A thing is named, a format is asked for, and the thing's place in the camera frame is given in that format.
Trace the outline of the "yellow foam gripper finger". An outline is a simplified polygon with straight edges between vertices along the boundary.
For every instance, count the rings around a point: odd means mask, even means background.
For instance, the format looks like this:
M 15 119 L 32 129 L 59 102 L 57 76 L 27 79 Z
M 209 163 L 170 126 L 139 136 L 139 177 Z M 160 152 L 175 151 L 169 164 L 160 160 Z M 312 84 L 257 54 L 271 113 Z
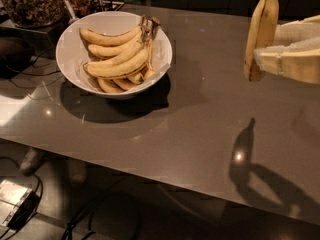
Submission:
M 320 37 L 254 51 L 258 67 L 265 72 L 292 80 L 320 83 Z
M 320 36 L 320 15 L 280 24 L 276 28 L 274 45 L 288 46 L 291 43 Z

